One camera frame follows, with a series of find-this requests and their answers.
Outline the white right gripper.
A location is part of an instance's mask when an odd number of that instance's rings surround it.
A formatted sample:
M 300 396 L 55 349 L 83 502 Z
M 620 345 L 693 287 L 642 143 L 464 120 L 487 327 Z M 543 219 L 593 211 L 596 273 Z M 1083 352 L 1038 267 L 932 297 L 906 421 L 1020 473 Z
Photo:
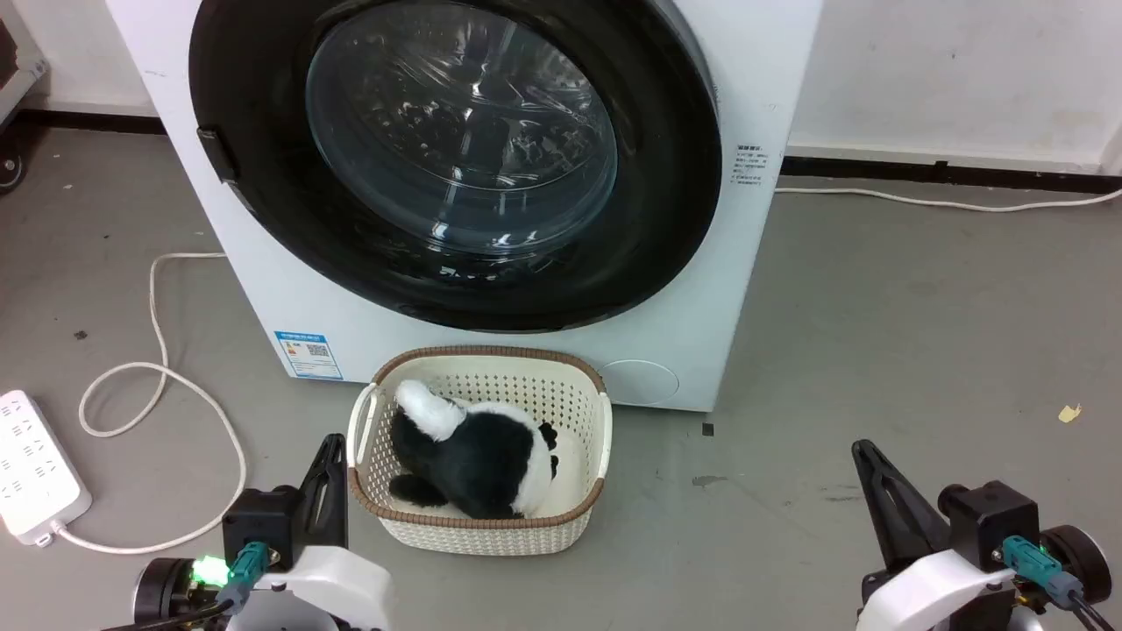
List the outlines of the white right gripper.
M 857 440 L 852 455 L 885 564 L 864 579 L 858 630 L 1021 630 L 1001 554 L 983 571 L 946 550 L 948 523 L 877 445 Z

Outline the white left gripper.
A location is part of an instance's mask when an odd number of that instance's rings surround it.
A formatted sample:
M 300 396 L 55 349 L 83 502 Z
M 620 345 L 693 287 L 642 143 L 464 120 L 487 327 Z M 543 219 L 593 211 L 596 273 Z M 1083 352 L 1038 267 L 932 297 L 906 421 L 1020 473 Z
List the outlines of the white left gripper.
M 389 630 L 390 575 L 349 547 L 347 443 L 328 435 L 301 484 L 309 546 L 292 570 L 266 571 L 231 630 Z

